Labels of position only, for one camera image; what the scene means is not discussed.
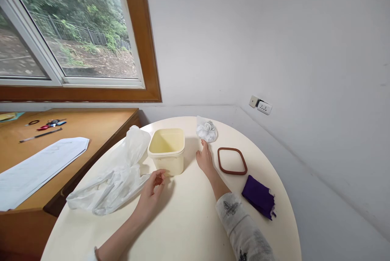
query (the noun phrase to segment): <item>red object on desk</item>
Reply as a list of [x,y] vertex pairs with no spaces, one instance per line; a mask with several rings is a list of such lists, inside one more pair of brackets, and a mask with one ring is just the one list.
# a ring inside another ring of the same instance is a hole
[[49,128],[49,127],[50,127],[49,125],[44,125],[44,126],[42,126],[41,128],[37,129],[37,131],[46,130],[46,129]]

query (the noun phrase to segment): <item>right hand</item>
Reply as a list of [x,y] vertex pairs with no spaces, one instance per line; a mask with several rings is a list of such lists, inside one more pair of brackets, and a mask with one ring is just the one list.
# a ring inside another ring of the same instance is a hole
[[203,150],[196,152],[196,161],[198,166],[205,173],[207,177],[215,172],[214,165],[212,164],[211,152],[208,149],[208,144],[202,139]]
[[152,172],[142,189],[137,207],[134,210],[134,214],[141,222],[147,222],[157,207],[158,200],[160,199],[165,186],[164,173],[165,170]]

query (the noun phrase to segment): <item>purple cloth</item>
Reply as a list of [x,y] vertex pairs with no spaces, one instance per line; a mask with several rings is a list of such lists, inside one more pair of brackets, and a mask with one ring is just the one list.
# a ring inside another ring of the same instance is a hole
[[248,202],[265,217],[272,220],[271,214],[275,207],[274,196],[269,193],[269,188],[248,176],[242,195]]

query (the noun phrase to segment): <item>plastic container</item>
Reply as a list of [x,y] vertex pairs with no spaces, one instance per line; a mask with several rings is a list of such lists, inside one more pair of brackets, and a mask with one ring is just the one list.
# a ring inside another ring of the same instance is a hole
[[185,137],[182,129],[160,129],[154,132],[147,148],[156,169],[165,169],[167,176],[181,174],[184,169]]

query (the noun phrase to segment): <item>sleeve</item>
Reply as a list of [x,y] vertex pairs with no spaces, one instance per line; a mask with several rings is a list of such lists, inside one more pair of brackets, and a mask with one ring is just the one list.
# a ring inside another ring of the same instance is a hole
[[233,193],[220,197],[216,209],[238,261],[275,260],[267,240]]
[[96,258],[96,250],[97,247],[95,247],[93,250],[89,252],[87,261],[98,261],[98,259]]

